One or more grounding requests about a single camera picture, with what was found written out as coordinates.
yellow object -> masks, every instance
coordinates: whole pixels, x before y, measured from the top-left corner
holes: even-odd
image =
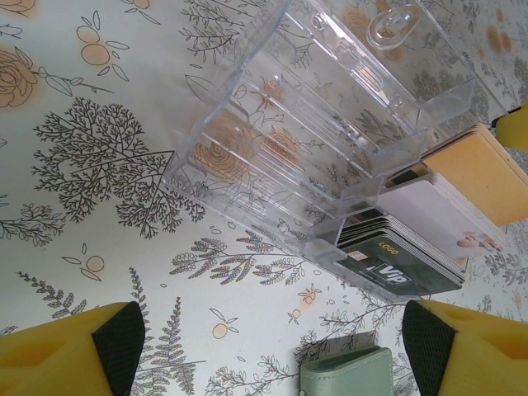
[[[427,153],[439,172],[497,226],[528,217],[528,176],[483,125]]]
[[[111,396],[92,334],[127,304],[0,337],[0,395]]]
[[[419,301],[456,331],[438,396],[528,395],[528,325]]]
[[[528,152],[528,103],[499,118],[495,130],[501,144]]]

floral patterned surface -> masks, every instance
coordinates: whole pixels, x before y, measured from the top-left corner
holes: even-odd
[[[528,99],[526,2],[423,3],[506,108]],[[360,11],[348,18],[361,26],[363,9],[387,4],[351,3]],[[188,128],[223,45],[261,5],[0,0],[0,336],[137,300],[148,331],[132,394],[220,396],[296,394],[299,363],[376,330],[393,351],[396,394],[417,394],[401,304],[373,299],[160,184],[175,155],[166,131]],[[347,97],[331,76],[311,72],[313,51],[299,43],[296,67],[319,96],[346,106],[356,93]],[[449,83],[424,73],[413,81],[424,96]],[[240,87],[236,97],[246,94]],[[486,100],[479,114],[490,121]],[[281,127],[265,97],[258,101],[254,125],[273,125],[272,137],[292,153],[321,149]],[[358,119],[378,139],[400,133],[370,108]],[[196,152],[211,167],[219,155]],[[528,169],[524,154],[514,156]],[[357,176],[331,163],[327,172]],[[473,258],[464,288],[434,299],[526,318],[528,222],[505,232],[508,252]]]

stack of cards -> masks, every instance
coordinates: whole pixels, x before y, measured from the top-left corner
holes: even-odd
[[[463,270],[393,216],[362,221],[342,230],[339,263],[395,295],[432,295],[457,290]]]
[[[388,189],[378,206],[456,262],[507,247],[504,233],[440,173]]]

mint green wallet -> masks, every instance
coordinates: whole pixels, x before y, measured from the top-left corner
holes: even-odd
[[[300,368],[301,396],[393,396],[392,355],[379,346],[326,356]]]

clear plastic organizer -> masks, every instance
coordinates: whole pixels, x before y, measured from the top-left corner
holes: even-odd
[[[438,50],[407,61],[424,37]],[[312,61],[297,67],[306,40]],[[373,290],[336,263],[346,257],[335,247],[342,226],[375,205],[385,176],[419,160],[426,140],[449,138],[460,117],[476,121],[474,73],[419,2],[371,16],[344,1],[268,0],[222,55],[194,127],[171,134],[163,182]],[[446,65],[450,83],[416,90],[419,70]]]

